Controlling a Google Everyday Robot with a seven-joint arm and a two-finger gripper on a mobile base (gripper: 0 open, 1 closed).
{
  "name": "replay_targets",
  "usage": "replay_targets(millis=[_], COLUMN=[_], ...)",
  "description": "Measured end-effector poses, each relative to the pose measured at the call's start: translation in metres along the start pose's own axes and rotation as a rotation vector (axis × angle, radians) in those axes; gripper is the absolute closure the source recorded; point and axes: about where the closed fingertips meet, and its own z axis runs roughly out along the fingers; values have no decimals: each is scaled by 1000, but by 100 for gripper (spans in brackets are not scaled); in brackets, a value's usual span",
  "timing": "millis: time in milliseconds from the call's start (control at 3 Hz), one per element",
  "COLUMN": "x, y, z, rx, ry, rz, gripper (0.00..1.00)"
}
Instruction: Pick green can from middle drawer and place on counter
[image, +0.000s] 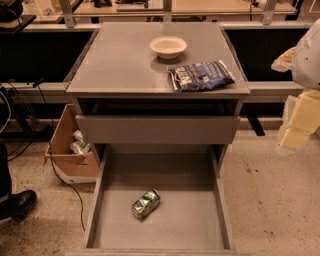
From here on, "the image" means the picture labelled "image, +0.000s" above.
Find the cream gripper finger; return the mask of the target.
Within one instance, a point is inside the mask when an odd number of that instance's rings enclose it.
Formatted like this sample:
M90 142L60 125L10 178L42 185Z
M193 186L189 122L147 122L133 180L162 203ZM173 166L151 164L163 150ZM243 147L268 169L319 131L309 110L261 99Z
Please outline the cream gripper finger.
M282 53L277 59L275 59L271 65L271 69L278 72L286 72L292 69L293 56L296 48L292 47Z
M282 120L276 151L287 156L302 149L320 128L320 91L306 89L297 97L289 95Z

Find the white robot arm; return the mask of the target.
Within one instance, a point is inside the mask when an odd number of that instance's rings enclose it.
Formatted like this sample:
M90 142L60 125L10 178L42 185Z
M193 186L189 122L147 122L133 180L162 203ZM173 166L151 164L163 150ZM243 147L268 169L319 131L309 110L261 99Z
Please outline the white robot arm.
M295 47L281 54L271 65L278 72L290 70L293 81L304 91L289 96L283 111L277 152L291 155L300 150L320 128L320 19Z

